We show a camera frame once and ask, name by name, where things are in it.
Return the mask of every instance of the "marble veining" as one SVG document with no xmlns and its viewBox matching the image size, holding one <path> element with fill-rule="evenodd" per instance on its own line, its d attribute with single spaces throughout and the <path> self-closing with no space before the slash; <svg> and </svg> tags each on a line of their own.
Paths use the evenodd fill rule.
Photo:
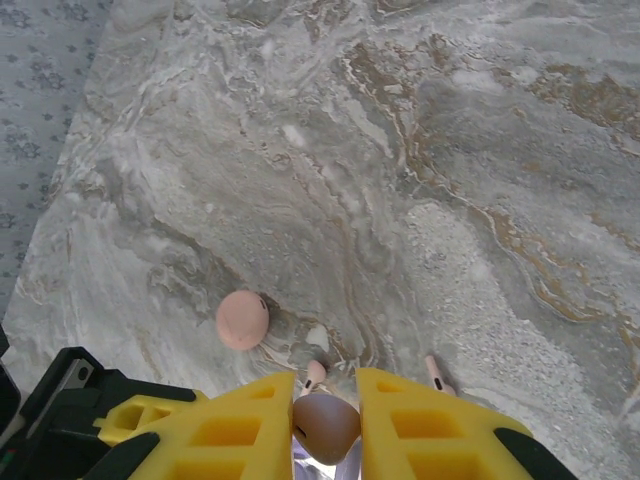
<svg viewBox="0 0 640 480">
<path fill-rule="evenodd" d="M 215 395 L 332 365 L 524 422 L 581 479 L 640 471 L 640 7 L 121 0 L 4 326 L 23 388 L 83 344 Z M 270 331 L 213 318 L 260 292 Z"/>
</svg>

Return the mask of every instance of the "yellow plastic part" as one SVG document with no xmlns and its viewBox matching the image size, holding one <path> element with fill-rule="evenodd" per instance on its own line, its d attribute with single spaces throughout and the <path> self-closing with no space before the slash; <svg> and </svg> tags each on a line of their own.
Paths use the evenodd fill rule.
<svg viewBox="0 0 640 480">
<path fill-rule="evenodd" d="M 363 480 L 530 480 L 495 438 L 510 417 L 375 368 L 356 370 Z"/>
<path fill-rule="evenodd" d="M 98 418 L 93 422 L 94 427 L 100 427 L 98 438 L 110 447 L 137 435 L 137 430 L 151 422 L 161 420 L 169 415 L 191 408 L 200 402 L 208 401 L 204 393 L 194 391 L 196 399 L 193 402 L 181 402 L 166 398 L 136 395 L 124 403 L 112 408 L 107 418 Z"/>
<path fill-rule="evenodd" d="M 270 375 L 137 428 L 160 443 L 129 480 L 291 480 L 294 380 Z"/>
</svg>

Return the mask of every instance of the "pink egg-shaped object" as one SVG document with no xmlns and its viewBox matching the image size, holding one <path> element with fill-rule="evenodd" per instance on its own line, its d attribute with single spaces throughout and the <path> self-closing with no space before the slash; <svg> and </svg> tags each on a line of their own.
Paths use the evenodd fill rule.
<svg viewBox="0 0 640 480">
<path fill-rule="evenodd" d="M 234 350 L 249 350 L 258 345 L 269 328 L 269 310 L 260 295 L 238 290 L 227 295 L 216 313 L 220 340 Z"/>
</svg>

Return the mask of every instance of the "marble countertop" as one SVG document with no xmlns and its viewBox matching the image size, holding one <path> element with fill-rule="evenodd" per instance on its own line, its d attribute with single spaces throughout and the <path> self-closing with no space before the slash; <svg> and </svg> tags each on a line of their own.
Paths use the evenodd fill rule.
<svg viewBox="0 0 640 480">
<path fill-rule="evenodd" d="M 215 395 L 322 356 L 640 471 L 640 7 L 121 0 L 4 327 L 32 388 L 86 346 Z M 239 288 L 266 341 L 224 348 Z"/>
</svg>

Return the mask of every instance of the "pink ball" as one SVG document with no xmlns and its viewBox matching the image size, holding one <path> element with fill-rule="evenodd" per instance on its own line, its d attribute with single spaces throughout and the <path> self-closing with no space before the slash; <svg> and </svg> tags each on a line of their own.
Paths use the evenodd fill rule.
<svg viewBox="0 0 640 480">
<path fill-rule="evenodd" d="M 216 313 L 220 340 L 234 350 L 249 350 L 258 345 L 269 328 L 269 311 L 260 295 L 238 290 L 227 295 Z"/>
</svg>

